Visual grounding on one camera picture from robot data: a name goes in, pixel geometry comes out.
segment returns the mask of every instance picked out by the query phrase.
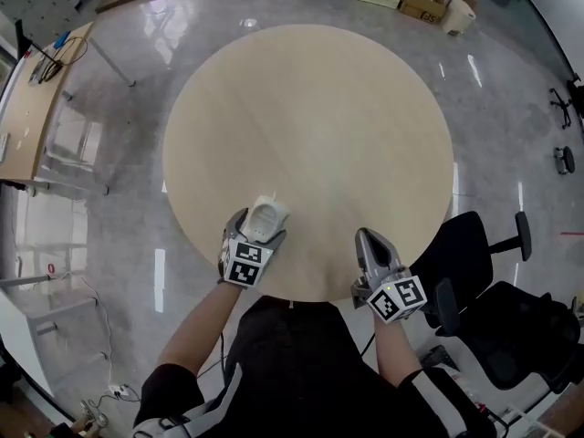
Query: white plastic container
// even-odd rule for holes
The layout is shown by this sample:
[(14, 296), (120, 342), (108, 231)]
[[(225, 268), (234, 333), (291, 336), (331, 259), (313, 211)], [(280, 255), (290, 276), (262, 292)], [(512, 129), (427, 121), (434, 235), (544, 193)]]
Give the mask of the white plastic container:
[(451, 0), (440, 26), (446, 34), (458, 36), (475, 20), (475, 12), (465, 1)]

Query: round wooden table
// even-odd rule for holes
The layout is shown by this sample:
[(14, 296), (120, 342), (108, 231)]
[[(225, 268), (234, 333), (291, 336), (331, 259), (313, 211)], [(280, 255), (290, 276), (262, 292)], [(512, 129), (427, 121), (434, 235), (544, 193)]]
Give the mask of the round wooden table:
[(350, 296), (360, 227), (413, 263), (443, 222), (453, 164), (440, 107), (408, 65), (313, 25), (265, 29), (210, 57), (176, 100), (163, 151), (176, 218), (214, 265), (233, 213), (261, 194), (288, 207), (257, 289), (301, 301)]

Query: forearm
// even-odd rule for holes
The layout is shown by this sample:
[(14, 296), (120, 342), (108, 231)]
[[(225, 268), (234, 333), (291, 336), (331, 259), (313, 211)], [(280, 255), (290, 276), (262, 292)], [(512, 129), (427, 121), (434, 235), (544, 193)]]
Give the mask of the forearm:
[(375, 324), (375, 348), (380, 375), (396, 388), (411, 373), (422, 368), (410, 346), (401, 322), (384, 324), (373, 316)]
[(158, 364), (174, 363), (196, 375), (211, 355), (241, 291), (228, 283), (215, 287), (176, 330)]

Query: white stripe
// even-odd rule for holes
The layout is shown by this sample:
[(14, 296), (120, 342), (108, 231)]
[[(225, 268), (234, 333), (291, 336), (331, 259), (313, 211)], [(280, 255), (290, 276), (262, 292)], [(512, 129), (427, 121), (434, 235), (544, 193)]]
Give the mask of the white stripe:
[(432, 408), (434, 413), (444, 425), (448, 432), (448, 436), (458, 436), (460, 433), (466, 431), (466, 425), (461, 414), (456, 410), (448, 398), (436, 388), (432, 380), (428, 378), (425, 372), (420, 374), (412, 381), (413, 386), (422, 395), (424, 400)]

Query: black office chair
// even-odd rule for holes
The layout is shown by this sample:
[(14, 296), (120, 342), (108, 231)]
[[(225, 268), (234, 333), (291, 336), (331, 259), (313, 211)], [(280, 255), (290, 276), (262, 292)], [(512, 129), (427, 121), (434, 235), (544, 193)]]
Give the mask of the black office chair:
[(527, 261), (531, 256), (531, 234), (526, 214), (515, 216), (517, 235), (490, 245), (485, 228), (475, 211), (460, 214), (440, 227), (438, 234), (411, 266), (420, 278), (428, 304), (422, 309), (431, 328), (443, 326), (455, 332), (458, 313), (493, 282), (491, 255), (521, 249)]
[[(450, 337), (443, 328), (437, 336)], [(572, 311), (550, 294), (535, 297), (497, 282), (460, 314), (454, 335), (473, 352), (486, 376), (509, 390), (530, 373), (554, 393), (584, 377), (584, 345)]]

